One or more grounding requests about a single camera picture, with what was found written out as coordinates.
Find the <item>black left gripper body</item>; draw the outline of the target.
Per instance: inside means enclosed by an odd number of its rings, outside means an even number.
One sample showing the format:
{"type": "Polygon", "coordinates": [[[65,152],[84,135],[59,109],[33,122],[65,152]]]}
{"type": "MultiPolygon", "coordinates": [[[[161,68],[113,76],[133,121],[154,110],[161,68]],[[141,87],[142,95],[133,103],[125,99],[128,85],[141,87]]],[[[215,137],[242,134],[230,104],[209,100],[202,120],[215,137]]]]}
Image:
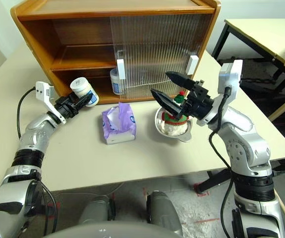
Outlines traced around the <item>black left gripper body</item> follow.
{"type": "Polygon", "coordinates": [[[55,109],[64,117],[64,118],[73,118],[79,113],[79,110],[75,108],[75,103],[79,100],[76,97],[76,100],[71,100],[68,96],[60,97],[55,101],[55,109]]]}

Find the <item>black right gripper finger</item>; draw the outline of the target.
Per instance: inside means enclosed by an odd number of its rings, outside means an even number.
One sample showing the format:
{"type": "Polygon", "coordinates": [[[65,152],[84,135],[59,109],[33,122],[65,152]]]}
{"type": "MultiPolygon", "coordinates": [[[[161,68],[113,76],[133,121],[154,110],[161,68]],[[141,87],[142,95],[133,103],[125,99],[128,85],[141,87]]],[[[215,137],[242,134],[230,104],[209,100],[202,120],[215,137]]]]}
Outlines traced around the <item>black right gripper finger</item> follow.
{"type": "Polygon", "coordinates": [[[183,87],[187,90],[192,90],[195,85],[195,81],[189,79],[181,73],[175,71],[167,71],[166,76],[179,87],[183,87]]]}
{"type": "Polygon", "coordinates": [[[150,91],[158,104],[168,111],[174,118],[181,118],[185,115],[185,110],[182,108],[182,105],[185,102],[184,97],[179,97],[178,100],[180,102],[177,103],[162,91],[156,89],[151,89],[150,91]]]}

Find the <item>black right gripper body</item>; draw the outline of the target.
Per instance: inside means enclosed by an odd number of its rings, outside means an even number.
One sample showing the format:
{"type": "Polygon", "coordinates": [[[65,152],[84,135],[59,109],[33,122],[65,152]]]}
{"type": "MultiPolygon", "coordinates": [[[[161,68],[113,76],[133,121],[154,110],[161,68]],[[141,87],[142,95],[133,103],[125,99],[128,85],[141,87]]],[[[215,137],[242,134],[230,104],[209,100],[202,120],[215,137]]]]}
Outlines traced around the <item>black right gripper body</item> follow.
{"type": "Polygon", "coordinates": [[[208,90],[203,87],[203,84],[203,80],[190,80],[185,85],[189,93],[181,106],[184,116],[191,116],[201,120],[212,109],[213,99],[208,95],[208,90]]]}

